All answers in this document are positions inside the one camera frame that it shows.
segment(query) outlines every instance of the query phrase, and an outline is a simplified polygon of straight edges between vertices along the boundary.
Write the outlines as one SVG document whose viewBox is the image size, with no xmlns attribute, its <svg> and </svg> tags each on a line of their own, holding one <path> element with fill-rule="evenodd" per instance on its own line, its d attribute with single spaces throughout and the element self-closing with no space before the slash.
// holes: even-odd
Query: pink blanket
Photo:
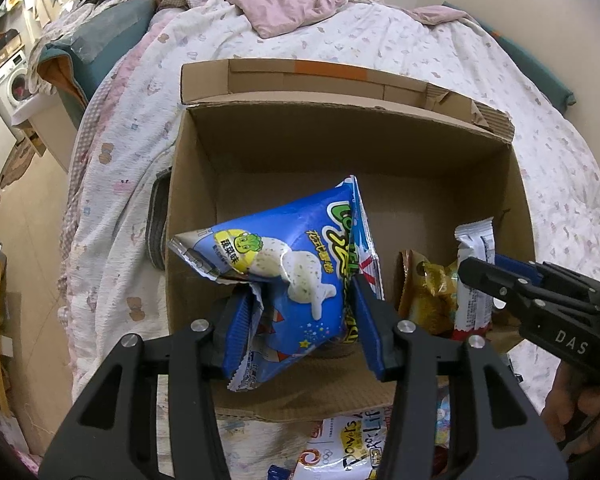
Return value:
<svg viewBox="0 0 600 480">
<path fill-rule="evenodd" d="M 226 0 L 242 9 L 258 35 L 266 40 L 333 16 L 350 0 Z"/>
</svg>

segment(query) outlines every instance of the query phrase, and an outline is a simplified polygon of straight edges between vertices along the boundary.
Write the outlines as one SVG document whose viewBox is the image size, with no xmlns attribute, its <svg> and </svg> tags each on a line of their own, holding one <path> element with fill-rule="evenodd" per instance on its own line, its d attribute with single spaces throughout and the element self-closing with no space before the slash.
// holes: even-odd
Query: washing machine door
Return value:
<svg viewBox="0 0 600 480">
<path fill-rule="evenodd" d="M 9 75 L 6 81 L 7 99 L 14 108 L 31 97 L 27 88 L 27 67 L 19 66 Z"/>
</svg>

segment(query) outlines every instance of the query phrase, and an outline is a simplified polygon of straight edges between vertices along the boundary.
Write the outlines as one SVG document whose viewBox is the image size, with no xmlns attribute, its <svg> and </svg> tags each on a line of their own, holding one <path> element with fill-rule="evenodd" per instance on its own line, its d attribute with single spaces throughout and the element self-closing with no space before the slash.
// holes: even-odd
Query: pink cloth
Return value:
<svg viewBox="0 0 600 480">
<path fill-rule="evenodd" d="M 242 9 L 264 40 L 333 16 L 349 0 L 226 0 Z"/>
<path fill-rule="evenodd" d="M 423 25 L 437 25 L 439 23 L 453 22 L 460 18 L 467 18 L 474 21 L 474 19 L 464 12 L 464 10 L 452 9 L 451 7 L 446 7 L 444 5 L 431 5 L 411 10 L 403 9 L 402 11 Z"/>
</svg>

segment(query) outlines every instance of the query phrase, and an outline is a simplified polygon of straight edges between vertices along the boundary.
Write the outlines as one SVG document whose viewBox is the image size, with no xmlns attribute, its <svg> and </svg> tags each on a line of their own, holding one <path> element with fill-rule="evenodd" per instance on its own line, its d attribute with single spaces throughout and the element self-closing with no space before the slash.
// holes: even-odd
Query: yellow snack package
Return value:
<svg viewBox="0 0 600 480">
<path fill-rule="evenodd" d="M 401 251 L 400 260 L 404 279 L 398 279 L 402 285 L 398 314 L 430 334 L 450 335 L 457 307 L 457 264 L 432 264 L 413 250 Z"/>
</svg>

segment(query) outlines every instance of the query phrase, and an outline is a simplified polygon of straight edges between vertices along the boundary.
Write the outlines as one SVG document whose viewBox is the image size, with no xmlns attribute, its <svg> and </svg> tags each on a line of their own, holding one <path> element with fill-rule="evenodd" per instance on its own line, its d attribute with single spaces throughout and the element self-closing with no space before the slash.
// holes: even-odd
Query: washing machine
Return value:
<svg viewBox="0 0 600 480">
<path fill-rule="evenodd" d="M 11 114 L 29 97 L 27 58 L 19 50 L 0 67 L 0 117 L 18 140 L 24 139 L 24 133 L 11 126 Z"/>
</svg>

